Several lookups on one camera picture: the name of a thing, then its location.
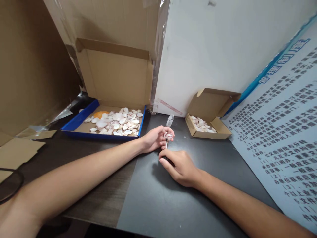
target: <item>small clear bottle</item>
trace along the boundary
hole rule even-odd
[[[168,117],[168,120],[166,122],[166,126],[170,127],[173,123],[173,120],[174,120],[174,114],[171,114],[169,117]]]

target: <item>person's right hand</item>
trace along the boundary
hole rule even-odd
[[[173,167],[166,159],[166,156],[174,164]],[[196,187],[201,178],[201,170],[198,169],[185,151],[162,150],[159,154],[159,161],[169,172],[172,178],[185,187]]]

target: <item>dark table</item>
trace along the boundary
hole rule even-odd
[[[71,116],[51,129],[61,128],[92,99],[72,108]],[[142,134],[166,124],[168,116],[144,116]],[[184,118],[175,118],[171,150],[186,150],[201,169],[277,209],[231,142],[192,138]],[[63,164],[114,147],[120,142],[68,138],[58,131],[19,170],[26,183]],[[246,237],[215,204],[191,188],[177,184],[158,161],[159,151],[140,155],[67,209],[63,215],[107,227],[153,237]]]

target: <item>black cable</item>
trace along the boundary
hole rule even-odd
[[[17,192],[18,192],[18,191],[20,190],[20,188],[23,186],[24,176],[23,176],[23,174],[22,174],[20,171],[14,170],[14,169],[0,168],[0,171],[10,171],[10,172],[13,172],[13,173],[17,173],[18,176],[19,176],[19,178],[20,178],[20,184],[19,184],[19,186],[17,187],[17,189],[16,189],[10,196],[8,196],[8,197],[2,199],[2,200],[0,201],[0,205],[1,205],[1,204],[4,204],[5,202],[9,201],[14,195],[17,194]]]

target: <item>white wall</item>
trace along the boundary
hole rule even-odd
[[[243,92],[317,11],[316,0],[171,0],[154,111],[185,116],[201,88]]]

